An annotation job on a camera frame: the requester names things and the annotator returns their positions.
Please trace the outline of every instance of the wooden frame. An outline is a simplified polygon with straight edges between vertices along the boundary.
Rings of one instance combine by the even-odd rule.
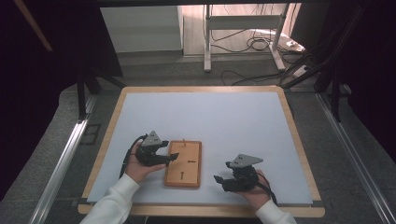
[[[91,175],[88,179],[82,198],[88,198],[93,183],[98,176],[103,160],[109,146],[111,136],[114,132],[117,120],[120,116],[123,102],[127,93],[132,92],[276,92],[282,104],[283,112],[288,122],[290,132],[296,146],[301,165],[311,192],[314,204],[306,207],[280,207],[282,211],[290,212],[295,217],[323,217],[325,208],[321,203],[318,193],[317,184],[312,175],[311,168],[305,156],[304,148],[294,124],[288,102],[283,90],[275,86],[264,87],[126,87],[122,90],[120,98],[114,109],[112,118],[107,127],[106,134],[98,152],[95,164],[92,167]],[[92,204],[79,204],[78,211],[81,214],[88,214]],[[158,204],[134,204],[131,209],[131,215],[135,216],[171,216],[171,217],[255,217],[255,212],[248,206],[243,205],[158,205]]]

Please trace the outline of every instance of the metal stand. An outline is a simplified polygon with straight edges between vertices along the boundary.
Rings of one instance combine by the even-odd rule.
[[[279,56],[277,44],[280,34],[282,33],[283,24],[285,23],[286,14],[289,4],[285,5],[281,15],[260,15],[260,16],[211,16],[210,5],[206,5],[205,16],[205,62],[204,69],[206,72],[211,71],[210,55],[210,34],[212,30],[244,30],[244,29],[276,29],[274,42],[270,43],[270,50],[276,62],[278,71],[285,71],[285,65]]]

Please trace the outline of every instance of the wall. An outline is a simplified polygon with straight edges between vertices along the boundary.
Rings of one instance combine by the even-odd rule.
[[[181,7],[101,8],[119,52],[182,50]]]

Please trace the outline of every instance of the wooden board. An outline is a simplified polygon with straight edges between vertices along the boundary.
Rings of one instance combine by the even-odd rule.
[[[103,143],[97,155],[94,166],[92,167],[91,175],[87,181],[87,185],[81,196],[82,199],[87,199],[89,196],[93,183],[98,176],[102,163],[104,161],[111,137],[114,133],[117,120],[126,98],[130,92],[277,92],[280,102],[283,106],[285,117],[288,121],[290,132],[294,139],[294,144],[300,158],[300,162],[304,168],[304,173],[310,188],[312,199],[314,202],[321,202],[318,187],[312,174],[307,157],[305,156],[303,144],[294,124],[285,93],[279,87],[275,86],[238,86],[238,87],[127,87],[122,90],[120,98],[114,109],[111,121],[108,125]],[[93,208],[91,203],[80,203],[78,211],[81,214],[88,214]],[[308,206],[308,207],[280,207],[284,212],[290,212],[294,217],[323,217],[325,215],[325,208],[323,205]],[[230,205],[158,205],[158,204],[134,204],[131,210],[131,215],[134,216],[183,216],[183,217],[255,217],[255,211],[247,206],[230,206]]]
[[[201,150],[202,143],[198,141],[171,141],[169,154],[178,153],[178,157],[166,168],[165,186],[199,188],[201,185]]]

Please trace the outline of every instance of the wooden edge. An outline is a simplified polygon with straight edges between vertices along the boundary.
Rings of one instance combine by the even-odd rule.
[[[106,130],[105,136],[103,138],[102,145],[99,148],[98,155],[96,156],[95,163],[93,164],[90,177],[88,178],[87,184],[86,184],[85,189],[82,193],[82,198],[89,197],[90,192],[92,190],[93,183],[95,182],[96,177],[99,174],[100,168],[102,167],[105,155],[107,153],[108,146],[110,144],[111,137],[114,133],[114,129],[117,124],[117,120],[119,119],[120,112],[122,110],[122,105],[125,100],[125,97],[126,97],[126,94],[121,93],[119,100],[117,101],[116,107],[114,108],[114,112],[113,112],[110,122],[108,123],[108,127]]]
[[[88,214],[92,205],[81,204],[78,211]],[[280,207],[294,217],[323,217],[324,207]],[[256,217],[255,211],[246,205],[158,205],[134,204],[130,215],[144,217]]]
[[[202,142],[200,141],[179,141],[179,140],[172,140],[170,142],[170,148],[172,148],[172,144],[174,143],[194,143],[194,144],[198,144],[199,148],[198,148],[198,176],[197,176],[197,183],[192,184],[192,183],[177,183],[174,184],[172,182],[167,182],[166,181],[166,177],[168,176],[168,169],[165,170],[165,179],[163,181],[163,183],[165,184],[166,187],[182,187],[182,188],[195,188],[198,189],[201,187],[201,164],[202,164]]]
[[[306,181],[311,191],[312,199],[314,201],[321,201],[318,193],[318,187],[313,177],[311,168],[308,160],[305,156],[303,144],[301,143],[300,136],[297,132],[294,120],[290,113],[290,108],[286,100],[285,93],[280,87],[277,86],[260,86],[260,87],[249,87],[249,86],[238,86],[238,87],[125,87],[122,89],[120,98],[117,101],[113,115],[109,122],[106,130],[105,137],[102,145],[99,149],[98,156],[92,167],[92,172],[88,179],[87,185],[82,194],[82,198],[88,198],[93,183],[98,176],[100,168],[102,166],[104,157],[107,152],[108,145],[111,140],[111,136],[114,132],[114,128],[117,124],[117,120],[120,116],[123,102],[128,93],[132,92],[255,92],[255,91],[274,91],[278,93],[280,103],[282,104],[285,117],[289,124],[290,132],[297,149],[297,153],[302,163]],[[93,208],[92,204],[79,204],[78,212],[81,214],[88,214]],[[285,212],[290,212],[294,217],[323,217],[325,214],[324,207],[280,207]],[[134,205],[131,210],[131,215],[135,216],[185,216],[185,217],[255,217],[251,209],[246,206],[173,206],[173,205]]]
[[[294,141],[294,145],[296,146],[296,149],[297,149],[297,154],[300,159],[300,163],[302,164],[303,169],[304,169],[305,178],[308,183],[309,190],[311,192],[312,200],[313,201],[321,201],[320,194],[318,192],[318,187],[315,182],[315,178],[312,174],[311,167],[309,166],[308,159],[305,155],[303,144],[301,142],[300,135],[298,134],[297,127],[294,123],[292,114],[290,112],[290,108],[289,108],[285,93],[282,91],[282,92],[279,92],[278,94],[279,94],[279,100],[283,106],[283,112],[285,113],[285,117],[286,117],[288,125],[289,125],[289,129],[290,129],[290,133],[293,138],[293,141]]]
[[[50,42],[44,36],[43,32],[41,31],[40,27],[38,26],[37,22],[35,21],[35,18],[32,16],[32,14],[30,13],[29,9],[24,4],[24,2],[22,0],[14,0],[14,2],[15,2],[15,5],[17,5],[18,9],[21,11],[21,14],[23,15],[23,17],[29,23],[30,27],[32,27],[32,29],[35,31],[35,34],[37,35],[38,39],[43,44],[44,48],[46,48],[47,51],[52,52],[53,48],[50,45]]]

